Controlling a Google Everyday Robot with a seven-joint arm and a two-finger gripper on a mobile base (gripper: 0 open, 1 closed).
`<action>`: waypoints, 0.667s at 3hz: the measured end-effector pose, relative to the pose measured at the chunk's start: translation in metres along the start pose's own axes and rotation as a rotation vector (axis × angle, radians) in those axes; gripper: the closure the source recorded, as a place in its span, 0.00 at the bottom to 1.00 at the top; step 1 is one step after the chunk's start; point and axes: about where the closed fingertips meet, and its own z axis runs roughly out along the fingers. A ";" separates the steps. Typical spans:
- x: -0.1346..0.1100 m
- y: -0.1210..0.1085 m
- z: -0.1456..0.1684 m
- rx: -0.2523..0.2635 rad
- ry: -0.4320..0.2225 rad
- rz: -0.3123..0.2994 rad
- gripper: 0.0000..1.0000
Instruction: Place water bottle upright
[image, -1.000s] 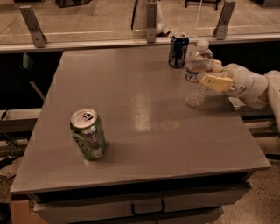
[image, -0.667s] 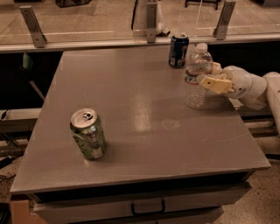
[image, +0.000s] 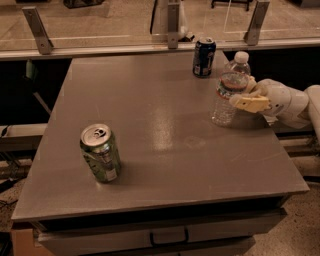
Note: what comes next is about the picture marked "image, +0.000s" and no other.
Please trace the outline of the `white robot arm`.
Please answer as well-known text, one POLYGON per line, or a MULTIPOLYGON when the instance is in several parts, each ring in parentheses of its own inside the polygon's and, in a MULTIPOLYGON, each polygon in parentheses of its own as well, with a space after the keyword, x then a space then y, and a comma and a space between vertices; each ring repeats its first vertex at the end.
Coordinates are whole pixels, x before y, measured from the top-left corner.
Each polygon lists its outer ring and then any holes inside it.
POLYGON ((320 86, 312 85, 304 91, 286 86, 279 81, 251 79, 247 89, 235 94, 229 103, 240 110, 275 117, 296 129, 309 124, 320 140, 320 86))

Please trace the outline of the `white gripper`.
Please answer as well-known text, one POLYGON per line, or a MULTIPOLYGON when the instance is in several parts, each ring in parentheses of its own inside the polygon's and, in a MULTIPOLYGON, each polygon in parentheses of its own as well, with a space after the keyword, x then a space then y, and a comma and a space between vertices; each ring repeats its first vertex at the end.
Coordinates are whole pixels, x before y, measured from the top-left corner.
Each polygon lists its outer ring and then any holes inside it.
POLYGON ((263 96, 248 97, 237 94, 229 99, 229 103, 250 113, 262 111, 263 115, 276 117, 281 123, 292 128, 301 129, 310 124, 306 113, 309 97, 305 92, 272 79, 263 79, 257 83, 254 76, 249 77, 245 92, 251 93, 256 84, 262 90, 263 96))

